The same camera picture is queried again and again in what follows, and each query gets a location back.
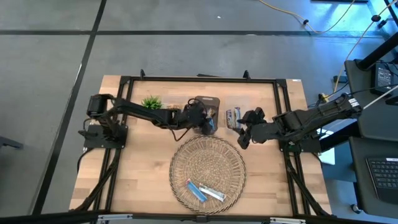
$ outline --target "black desk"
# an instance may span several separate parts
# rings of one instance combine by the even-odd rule
[[[349,144],[358,181],[356,184],[358,207],[370,215],[398,218],[398,205],[377,198],[366,165],[368,157],[398,157],[398,142],[350,137]]]
[[[345,62],[345,68],[351,92],[371,87],[371,71],[360,70],[352,60]],[[366,106],[378,96],[370,91],[363,91],[355,93],[354,97],[361,106]],[[341,144],[350,136],[398,141],[397,128],[398,106],[387,105],[386,101],[381,99],[366,108],[356,122],[322,139],[322,150]]]

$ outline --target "small succulent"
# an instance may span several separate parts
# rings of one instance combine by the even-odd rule
[[[149,109],[161,109],[162,102],[158,96],[148,96],[142,101],[142,105]]]

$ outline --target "wicker tray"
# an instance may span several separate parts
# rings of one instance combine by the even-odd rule
[[[226,195],[221,202],[210,195],[201,203],[186,186],[187,179]],[[170,185],[177,200],[190,210],[211,215],[231,208],[246,183],[246,168],[238,150],[227,141],[197,136],[184,143],[170,164]]]

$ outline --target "woven basket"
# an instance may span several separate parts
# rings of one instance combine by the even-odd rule
[[[224,202],[206,195],[201,203],[186,186],[187,179],[226,195]],[[197,136],[184,143],[170,164],[170,185],[177,200],[190,210],[211,215],[231,208],[246,183],[246,168],[238,150],[227,141]]]

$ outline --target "chair leg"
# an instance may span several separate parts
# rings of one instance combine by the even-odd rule
[[[11,140],[11,139],[8,139],[5,137],[1,137],[1,136],[0,136],[0,146],[11,146],[16,149],[22,149],[24,147],[23,144],[21,144],[17,141],[14,141],[14,140]]]

